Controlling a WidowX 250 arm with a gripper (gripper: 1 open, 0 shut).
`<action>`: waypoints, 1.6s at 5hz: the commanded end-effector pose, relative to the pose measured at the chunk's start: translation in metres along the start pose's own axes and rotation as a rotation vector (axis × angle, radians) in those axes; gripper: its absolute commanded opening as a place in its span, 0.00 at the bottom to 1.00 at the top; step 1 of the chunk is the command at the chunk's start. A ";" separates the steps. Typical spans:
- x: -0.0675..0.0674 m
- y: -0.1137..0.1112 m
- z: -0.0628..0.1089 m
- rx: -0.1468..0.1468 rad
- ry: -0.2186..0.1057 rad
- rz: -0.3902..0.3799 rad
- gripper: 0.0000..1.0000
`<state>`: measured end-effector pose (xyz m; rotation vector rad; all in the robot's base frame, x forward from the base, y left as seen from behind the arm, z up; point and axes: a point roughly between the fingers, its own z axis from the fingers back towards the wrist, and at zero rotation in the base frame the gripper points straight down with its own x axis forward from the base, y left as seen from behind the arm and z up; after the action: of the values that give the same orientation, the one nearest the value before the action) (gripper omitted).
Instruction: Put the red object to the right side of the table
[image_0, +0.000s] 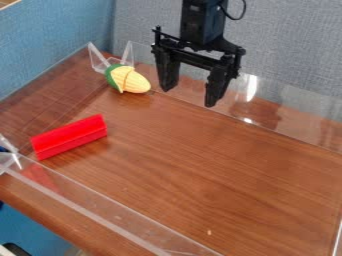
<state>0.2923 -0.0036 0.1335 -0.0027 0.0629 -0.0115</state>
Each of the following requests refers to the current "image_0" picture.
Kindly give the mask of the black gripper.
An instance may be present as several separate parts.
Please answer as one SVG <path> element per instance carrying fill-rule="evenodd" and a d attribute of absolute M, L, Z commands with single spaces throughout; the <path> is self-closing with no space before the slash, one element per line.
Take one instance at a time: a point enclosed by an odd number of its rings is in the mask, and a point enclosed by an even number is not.
<path fill-rule="evenodd" d="M 246 49 L 228 42 L 222 35 L 207 44 L 198 45 L 164 33 L 160 26 L 152 32 L 155 42 L 151 53 L 155 56 L 160 88 L 167 92 L 178 85 L 182 63 L 208 70 L 204 106 L 214 107 L 224 96 L 231 79 L 238 77 Z"/>

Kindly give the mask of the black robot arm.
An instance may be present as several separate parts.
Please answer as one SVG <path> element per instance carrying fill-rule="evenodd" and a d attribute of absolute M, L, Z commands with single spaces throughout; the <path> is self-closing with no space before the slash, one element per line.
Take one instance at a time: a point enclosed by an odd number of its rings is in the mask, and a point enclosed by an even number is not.
<path fill-rule="evenodd" d="M 155 42 L 151 53 L 155 56 L 159 86 L 170 91 L 179 83 L 180 64 L 208 70 L 204 106 L 214 107 L 223 98 L 230 81 L 238 78 L 242 57 L 246 49 L 223 37 L 226 19 L 241 20 L 246 14 L 247 3 L 239 17 L 227 12 L 228 0 L 183 0 L 180 36 L 175 37 L 152 29 Z"/>

